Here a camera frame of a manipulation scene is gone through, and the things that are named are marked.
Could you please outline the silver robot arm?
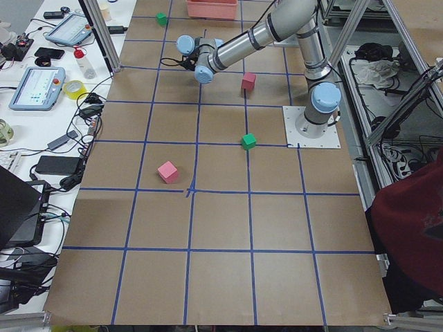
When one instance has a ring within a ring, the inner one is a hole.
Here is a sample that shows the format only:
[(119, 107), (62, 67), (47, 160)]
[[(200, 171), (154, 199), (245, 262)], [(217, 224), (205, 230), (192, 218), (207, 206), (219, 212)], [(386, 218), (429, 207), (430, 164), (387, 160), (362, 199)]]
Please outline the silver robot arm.
[(176, 41), (181, 66), (192, 71), (199, 83), (209, 84), (216, 73), (259, 53), (263, 60), (253, 70), (261, 73), (282, 59), (282, 43), (294, 37), (298, 42), (294, 54), (302, 62), (307, 82), (307, 104), (295, 128), (306, 138), (320, 138), (336, 124), (332, 116), (338, 112), (341, 91), (323, 48), (318, 11), (317, 1), (274, 1), (257, 22), (228, 41), (182, 35)]

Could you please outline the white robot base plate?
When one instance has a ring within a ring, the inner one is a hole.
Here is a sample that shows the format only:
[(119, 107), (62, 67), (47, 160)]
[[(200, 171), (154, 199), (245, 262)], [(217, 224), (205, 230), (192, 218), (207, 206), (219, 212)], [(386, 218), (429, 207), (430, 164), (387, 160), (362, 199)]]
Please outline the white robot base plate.
[(341, 148), (336, 125), (329, 127), (332, 116), (327, 123), (316, 125), (305, 118), (305, 107), (283, 106), (282, 111), (288, 148)]

